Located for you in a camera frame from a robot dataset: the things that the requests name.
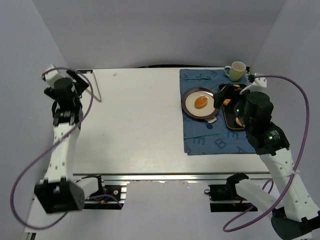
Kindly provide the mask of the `small croissant bread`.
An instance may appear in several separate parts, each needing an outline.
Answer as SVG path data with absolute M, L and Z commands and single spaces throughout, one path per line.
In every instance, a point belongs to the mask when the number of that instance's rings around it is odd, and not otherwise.
M 195 101 L 194 101 L 194 107 L 196 109 L 202 109 L 208 104 L 208 98 L 204 95 L 199 96 Z

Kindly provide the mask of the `round metal plate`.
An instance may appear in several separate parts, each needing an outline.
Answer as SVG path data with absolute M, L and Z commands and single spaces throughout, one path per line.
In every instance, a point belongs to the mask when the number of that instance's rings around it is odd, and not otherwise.
M 211 121 L 219 113 L 214 107 L 214 92 L 204 87 L 193 87 L 182 94 L 181 107 L 192 118 Z

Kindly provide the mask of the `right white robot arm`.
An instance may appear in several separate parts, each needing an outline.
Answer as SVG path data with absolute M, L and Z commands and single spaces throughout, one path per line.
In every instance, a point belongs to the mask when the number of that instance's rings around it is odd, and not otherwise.
M 268 168 L 278 198 L 263 191 L 244 173 L 227 178 L 225 194 L 245 199 L 268 217 L 277 235 L 283 240 L 302 237 L 320 227 L 320 209 L 312 200 L 296 171 L 290 144 L 283 130 L 272 121 L 273 104 L 267 94 L 250 92 L 227 84 L 213 95 L 214 107 L 220 108 L 229 99 L 233 112 L 243 127 L 249 144 Z

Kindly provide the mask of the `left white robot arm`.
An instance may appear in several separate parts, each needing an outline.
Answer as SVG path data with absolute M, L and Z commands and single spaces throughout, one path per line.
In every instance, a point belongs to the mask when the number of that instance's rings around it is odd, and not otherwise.
M 43 79 L 49 85 L 44 94 L 53 99 L 52 117 L 54 147 L 43 179 L 35 185 L 34 194 L 48 214 L 80 211 L 90 197 L 105 191 L 100 175 L 89 175 L 75 181 L 74 155 L 81 131 L 83 113 L 81 97 L 90 86 L 72 70 L 65 74 L 51 67 Z

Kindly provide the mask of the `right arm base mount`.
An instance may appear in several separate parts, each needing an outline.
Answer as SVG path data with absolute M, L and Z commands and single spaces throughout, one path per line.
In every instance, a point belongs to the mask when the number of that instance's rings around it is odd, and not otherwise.
M 258 209 L 246 199 L 232 194 L 225 184 L 212 184 L 203 191 L 210 200 L 211 213 L 257 212 Z

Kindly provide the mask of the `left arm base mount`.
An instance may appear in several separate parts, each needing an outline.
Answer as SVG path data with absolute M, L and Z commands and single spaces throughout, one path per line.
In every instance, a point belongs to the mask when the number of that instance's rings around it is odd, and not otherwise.
M 121 210 L 127 194 L 127 182 L 108 182 L 102 195 L 94 194 L 84 203 L 85 210 Z

